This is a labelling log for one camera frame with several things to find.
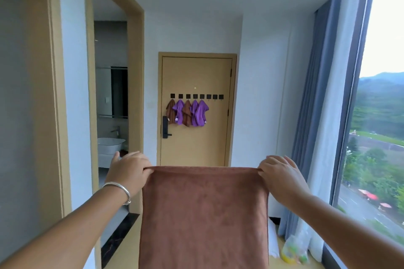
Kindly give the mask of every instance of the wooden door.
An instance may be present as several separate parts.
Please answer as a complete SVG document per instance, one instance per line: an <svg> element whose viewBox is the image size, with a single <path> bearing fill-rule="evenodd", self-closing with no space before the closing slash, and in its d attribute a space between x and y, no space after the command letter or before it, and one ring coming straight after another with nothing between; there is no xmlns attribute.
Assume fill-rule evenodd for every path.
<svg viewBox="0 0 404 269"><path fill-rule="evenodd" d="M203 127L170 124L167 139L161 138L163 166L225 166L231 83L231 58L163 57L161 110L175 94L175 102L205 96L209 107Z"/></svg>

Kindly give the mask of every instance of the bathroom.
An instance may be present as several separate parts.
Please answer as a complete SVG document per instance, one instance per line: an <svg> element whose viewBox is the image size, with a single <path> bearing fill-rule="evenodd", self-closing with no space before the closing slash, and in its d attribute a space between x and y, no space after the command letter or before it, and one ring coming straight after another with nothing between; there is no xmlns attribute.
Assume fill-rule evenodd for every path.
<svg viewBox="0 0 404 269"><path fill-rule="evenodd" d="M97 4L112 2L97 0ZM116 19L94 8L95 82L97 97L98 183L105 183L116 151L128 153L128 36L125 14L116 5ZM101 235L103 267L136 219L123 205Z"/></svg>

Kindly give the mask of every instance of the wooden floor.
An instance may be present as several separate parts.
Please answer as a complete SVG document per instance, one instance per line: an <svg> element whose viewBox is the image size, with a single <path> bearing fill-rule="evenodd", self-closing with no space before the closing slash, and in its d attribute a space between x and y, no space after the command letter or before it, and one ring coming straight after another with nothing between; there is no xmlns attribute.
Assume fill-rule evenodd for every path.
<svg viewBox="0 0 404 269"><path fill-rule="evenodd" d="M134 226L130 229L128 235L125 237L114 256L109 261L105 269L138 269L139 259L139 240L140 240L140 227L142 224L141 216L136 220ZM279 248L283 247L284 241L278 238ZM316 262L310 256L309 264L305 266L293 266L286 264L280 258L274 258L270 256L269 268L270 269L324 269L324 267Z"/></svg>

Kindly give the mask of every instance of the door handle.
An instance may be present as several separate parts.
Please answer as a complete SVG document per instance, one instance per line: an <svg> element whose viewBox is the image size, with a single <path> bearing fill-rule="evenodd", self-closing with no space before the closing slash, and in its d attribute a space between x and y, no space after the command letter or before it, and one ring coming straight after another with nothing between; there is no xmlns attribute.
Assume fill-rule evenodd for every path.
<svg viewBox="0 0 404 269"><path fill-rule="evenodd" d="M167 118L167 116L163 116L161 134L162 134L164 139L167 139L169 136L172 136L172 134L169 134L169 119Z"/></svg>

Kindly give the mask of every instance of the wooden door frame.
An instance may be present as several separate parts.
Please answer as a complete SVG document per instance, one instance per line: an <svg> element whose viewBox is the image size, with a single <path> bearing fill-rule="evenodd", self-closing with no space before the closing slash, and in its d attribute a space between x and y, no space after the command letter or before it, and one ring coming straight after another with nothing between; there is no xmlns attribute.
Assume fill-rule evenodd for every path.
<svg viewBox="0 0 404 269"><path fill-rule="evenodd" d="M144 109L144 11L136 0L112 0L127 15L128 32L128 122L129 152L143 152ZM90 109L91 173L93 193L98 190L97 98L95 83L93 0L86 0L88 95ZM132 198L129 211L141 213L141 193ZM95 261L101 269L101 245L95 246Z"/></svg>
<svg viewBox="0 0 404 269"><path fill-rule="evenodd" d="M157 108L157 165L161 164L161 101L162 101L162 83L163 83L163 57L194 57L194 58L226 58L231 59L231 77L230 77L230 97L229 97L229 117L227 118L225 166L229 167L231 157L231 144L233 142L233 114L234 114L234 88L235 73L237 67L237 54L232 53L194 53L194 52L159 52L158 53L158 108Z"/></svg>
<svg viewBox="0 0 404 269"><path fill-rule="evenodd" d="M39 214L46 229L72 211L60 0L24 0Z"/></svg>

